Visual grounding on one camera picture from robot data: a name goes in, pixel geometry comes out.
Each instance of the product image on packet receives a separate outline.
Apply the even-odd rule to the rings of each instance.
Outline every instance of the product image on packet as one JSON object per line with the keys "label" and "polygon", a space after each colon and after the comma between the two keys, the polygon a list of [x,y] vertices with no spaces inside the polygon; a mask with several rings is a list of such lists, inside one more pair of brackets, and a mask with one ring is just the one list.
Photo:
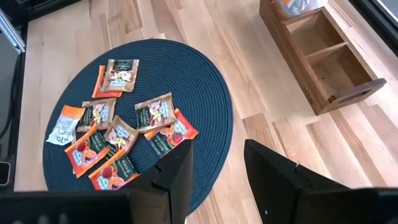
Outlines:
{"label": "product image on packet", "polygon": [[106,156],[113,157],[117,153],[127,154],[138,138],[139,132],[130,127],[118,115],[115,115],[111,125],[104,134],[105,141],[109,142],[109,152]]}
{"label": "product image on packet", "polygon": [[73,132],[85,112],[84,108],[65,105],[46,142],[64,146],[73,141]]}
{"label": "product image on packet", "polygon": [[189,123],[179,109],[174,111],[177,120],[170,126],[145,133],[145,138],[159,157],[166,155],[186,139],[194,139],[198,131]]}
{"label": "product image on packet", "polygon": [[96,125],[65,150],[77,178],[105,157],[108,151],[105,139]]}
{"label": "product image on packet", "polygon": [[77,124],[77,132],[86,132],[96,124],[99,130],[105,130],[111,125],[116,98],[95,101],[84,101],[81,106],[86,111]]}
{"label": "product image on packet", "polygon": [[137,103],[134,108],[136,110],[137,130],[140,133],[164,127],[176,120],[172,93]]}
{"label": "product image on packet", "polygon": [[120,97],[122,96],[122,92],[120,91],[115,91],[115,92],[102,92],[101,88],[104,84],[104,79],[105,79],[105,74],[106,74],[106,67],[105,65],[100,65],[98,69],[98,77],[97,77],[97,82],[95,83],[93,95],[91,96],[92,98],[108,98],[108,97]]}
{"label": "product image on packet", "polygon": [[128,155],[119,154],[106,161],[88,177],[96,190],[117,190],[138,175]]}
{"label": "product image on packet", "polygon": [[139,60],[137,59],[109,59],[101,91],[132,92],[136,84],[138,65]]}

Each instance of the navy placemat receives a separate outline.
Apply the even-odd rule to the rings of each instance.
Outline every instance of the navy placemat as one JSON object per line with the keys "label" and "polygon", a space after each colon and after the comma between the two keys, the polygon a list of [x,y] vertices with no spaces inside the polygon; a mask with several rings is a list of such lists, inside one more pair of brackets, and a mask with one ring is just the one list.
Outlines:
{"label": "navy placemat", "polygon": [[[199,51],[170,40],[141,40],[122,45],[99,56],[68,85],[55,105],[45,138],[54,127],[64,105],[81,106],[90,101],[98,67],[109,58],[139,59],[136,85],[132,93],[123,93],[116,103],[116,114],[136,127],[134,104],[172,92],[174,106],[199,131],[193,144],[193,189],[190,212],[209,194],[231,144],[233,110],[226,83],[220,72]],[[66,147],[44,142],[43,167],[49,190],[93,189],[88,174],[76,179],[65,154]],[[138,172],[145,172],[158,157],[143,135],[129,154]]]}

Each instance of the wooden drawer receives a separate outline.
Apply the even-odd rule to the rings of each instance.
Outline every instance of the wooden drawer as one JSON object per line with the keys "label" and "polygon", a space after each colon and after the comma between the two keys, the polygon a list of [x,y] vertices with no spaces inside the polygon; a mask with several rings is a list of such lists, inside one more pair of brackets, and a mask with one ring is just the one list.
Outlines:
{"label": "wooden drawer", "polygon": [[315,114],[362,101],[386,84],[324,7],[280,21],[270,0],[261,0],[260,15]]}

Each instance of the brown snack packet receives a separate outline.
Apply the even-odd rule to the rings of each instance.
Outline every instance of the brown snack packet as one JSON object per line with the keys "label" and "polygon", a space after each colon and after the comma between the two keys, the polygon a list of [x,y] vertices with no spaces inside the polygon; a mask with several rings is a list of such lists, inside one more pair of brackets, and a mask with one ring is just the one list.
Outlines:
{"label": "brown snack packet", "polygon": [[109,153],[115,155],[128,153],[138,135],[139,132],[137,130],[130,127],[118,115],[115,115],[111,125],[104,134],[104,138],[105,141],[109,142]]}
{"label": "brown snack packet", "polygon": [[114,114],[116,98],[96,101],[84,101],[81,107],[86,108],[83,117],[77,124],[77,132],[87,132],[93,124],[97,124],[98,130],[105,130],[111,125]]}
{"label": "brown snack packet", "polygon": [[136,84],[138,64],[137,59],[109,59],[101,91],[132,92]]}
{"label": "brown snack packet", "polygon": [[161,128],[177,120],[174,114],[172,93],[134,105],[137,117],[137,130],[146,133]]}

